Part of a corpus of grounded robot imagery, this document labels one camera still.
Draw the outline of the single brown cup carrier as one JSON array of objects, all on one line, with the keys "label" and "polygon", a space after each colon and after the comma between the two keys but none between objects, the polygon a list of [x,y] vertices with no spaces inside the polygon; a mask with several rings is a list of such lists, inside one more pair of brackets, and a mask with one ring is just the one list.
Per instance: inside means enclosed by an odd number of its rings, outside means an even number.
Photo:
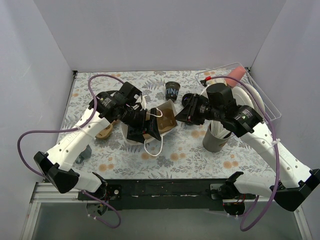
[{"label": "single brown cup carrier", "polygon": [[148,110],[146,119],[151,120],[151,118],[156,120],[157,131],[161,137],[177,126],[175,110],[171,105],[162,105]]}]

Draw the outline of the stack of black lids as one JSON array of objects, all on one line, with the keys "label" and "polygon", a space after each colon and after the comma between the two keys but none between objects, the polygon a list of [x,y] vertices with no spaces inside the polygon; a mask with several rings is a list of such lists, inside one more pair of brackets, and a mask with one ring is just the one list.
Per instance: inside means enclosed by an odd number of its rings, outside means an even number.
[{"label": "stack of black lids", "polygon": [[181,104],[183,107],[186,107],[188,105],[193,106],[196,103],[196,100],[198,99],[197,93],[186,93],[181,100]]}]

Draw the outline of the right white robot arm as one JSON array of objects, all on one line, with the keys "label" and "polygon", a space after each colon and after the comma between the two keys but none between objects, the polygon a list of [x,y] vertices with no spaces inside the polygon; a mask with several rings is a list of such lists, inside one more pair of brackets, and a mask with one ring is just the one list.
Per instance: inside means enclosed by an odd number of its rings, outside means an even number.
[{"label": "right white robot arm", "polygon": [[271,197],[283,209],[295,211],[320,184],[319,169],[310,169],[290,153],[254,108],[236,103],[230,87],[213,84],[206,94],[193,94],[175,119],[192,125],[202,125],[206,120],[220,122],[251,146],[276,173],[275,180],[268,180],[237,171],[211,192],[222,199],[237,199],[243,194]]}]

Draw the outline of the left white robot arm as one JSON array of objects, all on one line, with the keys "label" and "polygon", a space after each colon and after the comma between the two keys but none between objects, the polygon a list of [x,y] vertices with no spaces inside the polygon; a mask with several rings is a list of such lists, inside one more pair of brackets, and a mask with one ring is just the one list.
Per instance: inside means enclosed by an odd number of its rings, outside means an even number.
[{"label": "left white robot arm", "polygon": [[128,136],[136,142],[144,143],[145,135],[162,140],[157,123],[162,111],[144,109],[142,103],[142,92],[129,82],[113,93],[100,92],[76,123],[75,131],[70,131],[48,151],[37,152],[34,161],[61,194],[77,189],[89,192],[95,200],[103,199],[107,182],[95,172],[76,172],[73,164],[96,135],[116,120],[127,125]]}]

